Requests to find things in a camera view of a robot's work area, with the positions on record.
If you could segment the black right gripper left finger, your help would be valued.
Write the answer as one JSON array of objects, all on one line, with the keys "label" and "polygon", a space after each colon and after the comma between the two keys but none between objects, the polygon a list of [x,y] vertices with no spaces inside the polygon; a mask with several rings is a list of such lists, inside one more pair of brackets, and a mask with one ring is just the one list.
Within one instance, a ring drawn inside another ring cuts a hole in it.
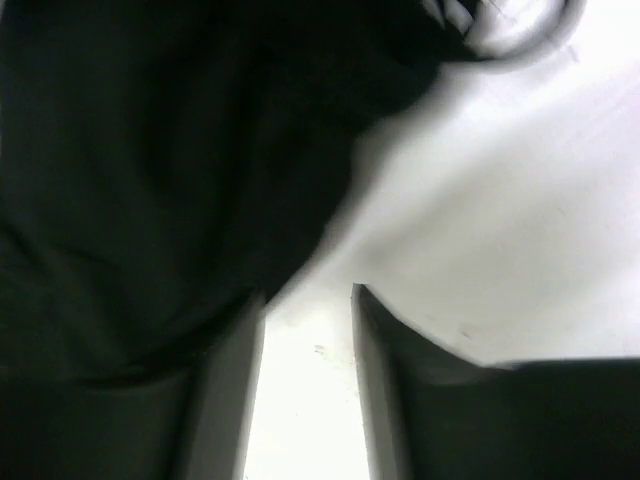
[{"label": "black right gripper left finger", "polygon": [[82,479],[235,479],[246,452],[264,328],[256,295],[169,347],[92,383]]}]

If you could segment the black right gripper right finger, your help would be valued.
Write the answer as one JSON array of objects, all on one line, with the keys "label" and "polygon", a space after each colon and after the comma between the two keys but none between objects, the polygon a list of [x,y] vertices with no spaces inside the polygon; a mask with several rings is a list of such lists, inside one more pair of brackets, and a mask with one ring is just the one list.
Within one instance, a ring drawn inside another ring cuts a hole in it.
[{"label": "black right gripper right finger", "polygon": [[480,366],[352,293],[366,449],[376,479],[635,479],[639,363]]}]

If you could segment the black trousers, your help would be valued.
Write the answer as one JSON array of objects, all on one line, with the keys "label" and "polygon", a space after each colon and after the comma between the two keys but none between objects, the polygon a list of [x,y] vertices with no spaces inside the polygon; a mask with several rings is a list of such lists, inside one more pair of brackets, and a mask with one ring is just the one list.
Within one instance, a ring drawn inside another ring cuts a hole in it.
[{"label": "black trousers", "polygon": [[113,375],[305,263],[360,135],[471,56],[420,1],[8,1],[1,371]]}]

